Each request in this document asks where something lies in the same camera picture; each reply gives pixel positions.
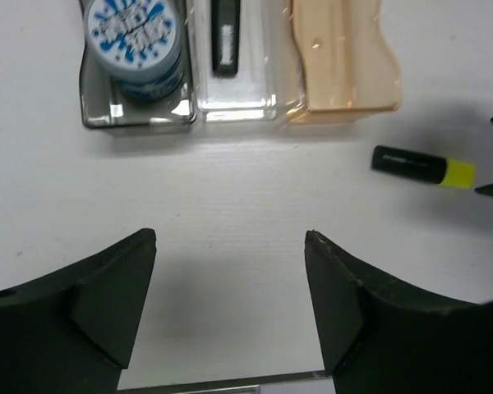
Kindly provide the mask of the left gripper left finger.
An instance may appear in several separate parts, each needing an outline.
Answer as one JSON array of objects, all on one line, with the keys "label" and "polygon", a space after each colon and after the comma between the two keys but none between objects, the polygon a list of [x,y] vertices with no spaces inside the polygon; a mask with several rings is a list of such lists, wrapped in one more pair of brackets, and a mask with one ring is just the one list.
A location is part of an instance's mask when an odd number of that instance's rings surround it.
[{"label": "left gripper left finger", "polygon": [[130,363],[154,270],[143,228],[0,291],[0,393],[114,393]]}]

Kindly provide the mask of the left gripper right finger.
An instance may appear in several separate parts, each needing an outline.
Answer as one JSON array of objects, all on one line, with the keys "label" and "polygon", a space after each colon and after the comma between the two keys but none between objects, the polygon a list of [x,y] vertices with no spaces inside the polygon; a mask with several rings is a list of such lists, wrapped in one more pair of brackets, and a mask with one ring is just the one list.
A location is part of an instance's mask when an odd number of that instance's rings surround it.
[{"label": "left gripper right finger", "polygon": [[338,393],[493,393],[493,301],[421,289],[318,231],[305,265],[325,372]]}]

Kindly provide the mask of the green black highlighter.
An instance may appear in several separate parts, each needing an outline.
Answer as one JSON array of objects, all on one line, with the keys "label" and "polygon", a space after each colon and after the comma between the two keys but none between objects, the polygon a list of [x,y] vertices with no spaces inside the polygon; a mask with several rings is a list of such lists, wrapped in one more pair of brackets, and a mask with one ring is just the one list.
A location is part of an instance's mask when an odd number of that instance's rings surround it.
[{"label": "green black highlighter", "polygon": [[215,76],[229,78],[238,73],[240,0],[210,2],[212,70]]}]

